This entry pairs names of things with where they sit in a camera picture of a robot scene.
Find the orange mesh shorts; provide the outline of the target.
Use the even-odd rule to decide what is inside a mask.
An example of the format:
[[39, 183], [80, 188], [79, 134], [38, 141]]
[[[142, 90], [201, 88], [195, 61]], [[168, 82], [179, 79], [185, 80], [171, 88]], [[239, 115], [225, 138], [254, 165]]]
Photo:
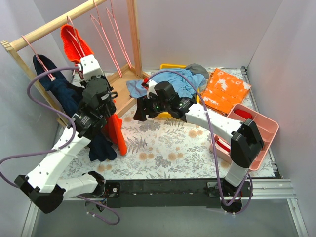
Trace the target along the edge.
[[[78, 30], [71, 24], [64, 24], [61, 27], [61, 38], [64, 44], [64, 51], [67, 58], [79, 64], [81, 58], [93, 55], [92, 50], [87, 46], [84, 40], [79, 36]], [[118, 145], [122, 156], [127, 153], [127, 145], [121, 131], [122, 119], [117, 114], [106, 118], [107, 124], [102, 128], [102, 133], [109, 137], [109, 140]]]

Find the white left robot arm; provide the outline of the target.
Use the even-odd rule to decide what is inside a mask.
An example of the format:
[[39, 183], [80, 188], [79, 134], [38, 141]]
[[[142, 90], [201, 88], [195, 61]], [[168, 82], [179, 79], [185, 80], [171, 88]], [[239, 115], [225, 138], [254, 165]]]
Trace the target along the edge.
[[81, 194], [101, 197], [105, 191], [105, 179], [95, 171], [68, 180], [60, 176], [71, 161], [86, 146], [90, 148], [91, 161], [117, 157], [112, 143], [103, 135], [106, 119], [116, 112], [112, 91], [104, 76], [92, 77], [82, 92], [77, 111], [72, 120], [76, 128], [67, 126], [55, 151], [46, 155], [41, 163], [27, 175], [18, 175], [15, 184], [45, 214], [54, 211], [63, 200]]

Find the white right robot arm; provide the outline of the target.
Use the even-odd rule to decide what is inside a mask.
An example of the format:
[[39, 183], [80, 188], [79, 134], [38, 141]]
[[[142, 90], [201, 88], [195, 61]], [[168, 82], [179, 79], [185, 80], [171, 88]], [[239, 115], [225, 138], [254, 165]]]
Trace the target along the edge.
[[229, 196], [237, 195], [252, 162], [264, 146], [256, 123], [251, 119], [239, 121], [227, 118], [211, 109], [205, 109], [193, 98], [180, 97], [167, 81], [156, 83], [145, 80], [141, 86], [145, 88], [146, 94], [137, 98], [137, 110], [133, 117], [135, 120], [146, 121], [167, 112], [174, 119], [212, 131], [230, 145], [232, 163], [222, 188]]

